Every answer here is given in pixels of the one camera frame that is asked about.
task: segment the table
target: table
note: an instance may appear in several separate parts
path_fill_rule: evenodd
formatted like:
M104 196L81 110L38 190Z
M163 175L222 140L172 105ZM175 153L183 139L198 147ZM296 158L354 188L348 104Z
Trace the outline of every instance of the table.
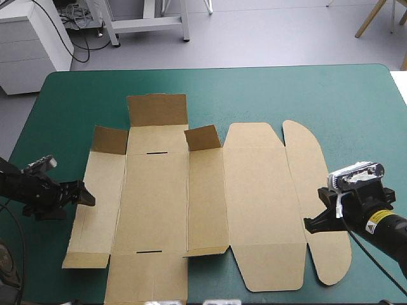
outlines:
M282 138L282 122L304 124L319 139L329 170L360 160L385 165L386 186L396 190L396 211L407 215L407 107L382 65L332 65L243 69L58 72L48 76L11 156L19 167L53 154L58 180L83 177L94 125L129 128L127 95L186 93L190 127L214 123L224 141L237 121L266 121ZM21 205L11 207L20 213ZM27 238L25 299L102 303L107 270L61 270L74 207L68 220L39 222L20 216ZM18 233L0 214L1 238L19 261ZM407 286L397 264L366 245ZM346 277L324 287L308 254L305 282L295 292L250 293L229 250L189 261L189 302L239 298L244 302L376 302L405 298L352 243Z

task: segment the robotic arm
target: robotic arm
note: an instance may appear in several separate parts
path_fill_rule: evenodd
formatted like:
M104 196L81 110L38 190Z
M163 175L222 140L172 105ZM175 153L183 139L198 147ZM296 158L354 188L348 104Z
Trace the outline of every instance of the robotic arm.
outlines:
M326 206L314 219L304 219L310 233L351 231L397 261L407 277L407 219L392 212L392 189L382 186L380 163L359 162L328 175L318 189Z
M0 196L23 203L23 215L34 214L36 220L65 219L63 207L69 202L94 206L95 198L82 181L59 183L45 174L56 166L53 156L43 157L22 170L0 158ZM0 211L8 210L2 206ZM0 240L0 304L19 304L23 286L24 279L19 277L10 251Z
M19 201L23 215L35 215L36 220L63 220L63 207L74 204L95 205L95 198L86 190L82 181L52 181L46 172L57 166L53 156L46 156L19 170L0 158L0 196Z

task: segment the warning label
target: warning label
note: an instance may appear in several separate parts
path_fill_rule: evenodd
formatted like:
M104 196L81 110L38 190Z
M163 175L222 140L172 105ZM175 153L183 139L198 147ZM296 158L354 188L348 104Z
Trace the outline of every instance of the warning label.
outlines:
M394 214L393 212L389 210L380 210L374 213L368 220L368 223L366 224L366 230L370 234L375 233L375 229L378 225L378 223L385 218L386 216Z

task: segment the cable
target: cable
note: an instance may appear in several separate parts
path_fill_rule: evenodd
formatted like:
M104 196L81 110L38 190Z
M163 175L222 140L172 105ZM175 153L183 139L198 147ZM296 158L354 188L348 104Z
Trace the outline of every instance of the cable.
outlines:
M1 210L6 210L10 214L11 218L14 220L15 224L17 225L18 230L20 231L21 244L22 244L22 248L23 248L23 264L22 264L23 273L22 273L22 279L21 279L20 295L19 295L18 300L17 300L17 304L20 305L22 297L23 297L24 284L25 284L25 238L24 238L23 229L21 227L21 223L17 220L15 215L7 207L7 204L9 202L10 202L10 200L8 200L6 204L0 203L0 207L2 207Z
M48 14L48 12L47 12L36 0L31 0L31 1L32 1L33 3L35 3L36 5L38 5L38 7L43 10L43 12L44 12L45 15L48 17L48 19L50 19L50 21L51 21L53 27L54 27L55 30L57 31L57 34L58 34L58 36L59 36L59 39L61 40L62 44L64 45L65 49L66 49L67 52L70 54L70 56L72 56L72 58L75 59L77 62L82 62L82 63L88 62L89 59L90 59L90 50L89 50L88 40L86 39L85 35L83 35L83 39L85 40L85 44L86 44L86 47L87 47L87 50L88 50L88 57L86 58L86 60L80 60L80 59L76 58L76 57L71 53L71 51L69 51L68 47L67 47L66 44L65 44L65 41L62 39L62 36L61 36L60 32L58 31L57 26L55 25L54 21L52 20L50 14Z
M74 20L71 19L71 18L69 18L68 16L59 15L59 17L61 17L61 18L66 18L66 20L64 20L64 22L74 22ZM71 43L72 43L74 46L76 46L76 47L78 47L79 49L82 49L82 50L97 51L97 50L101 50L101 49L104 49L105 47L107 47L107 46L110 44L110 40L109 40L104 46L100 46L100 47L98 47L98 48L84 48L83 46L80 46L80 45L74 43L73 41L71 41Z
M10 203L11 199L7 200L6 203L4 204L6 207Z
M389 280L392 281L393 284L407 297L407 291L390 275L389 272L386 271L386 269L384 269L382 265L379 264L378 261L376 261L376 259L369 253L369 251L361 244L361 242L356 238L355 234L349 229L347 223L345 222L345 219L341 217L341 220L350 237L352 237L352 239L357 243L359 248L363 250L363 252L370 258L370 260L375 263L377 268L379 268L380 271L384 273L384 275L387 276Z
M110 40L104 46L101 46L99 48L90 48L90 49L84 48L82 46L78 46L76 43L73 43L73 42L72 42L72 44L82 50L97 51L97 50L101 50L101 49L104 49L105 47L107 47L110 44Z

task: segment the cardboard flap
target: cardboard flap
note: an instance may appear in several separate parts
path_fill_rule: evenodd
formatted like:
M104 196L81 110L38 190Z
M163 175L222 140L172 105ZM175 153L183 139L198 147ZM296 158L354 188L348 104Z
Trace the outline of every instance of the cardboard flap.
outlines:
M186 130L185 136L190 151L201 151L221 147L221 141L219 141L214 125Z
M133 95L127 102L132 127L188 124L185 94Z
M92 151L109 154L126 154L126 130L95 126Z
M106 268L120 207L126 156L91 151L86 188L96 205L78 205L63 268Z
M128 134L127 154L187 153L187 129L188 125L133 127Z
M268 123L233 123L229 126L224 148L283 147Z
M232 246L252 292L298 290L303 285L306 243Z
M221 148L190 152L188 195L188 256L218 254L229 246Z
M306 241L282 142L266 123L233 124L223 161L230 243L233 253L244 249L235 257L246 286L253 291L300 288ZM269 262L290 257L293 249L293 260Z
M185 300L188 260L180 253L112 255L105 303Z
M205 256L205 255L214 255L214 254L224 254L229 246L222 247L212 247L212 248L201 248L189 250L184 257L196 257L196 256Z
M185 253L187 183L187 153L127 156L113 253Z
M324 155L315 136L303 125L285 121L283 131L288 163L300 201L301 218L314 218L325 210L317 193L318 188L326 186L328 176ZM310 234L305 230L305 236L320 281L326 285L340 281L352 260L348 234Z

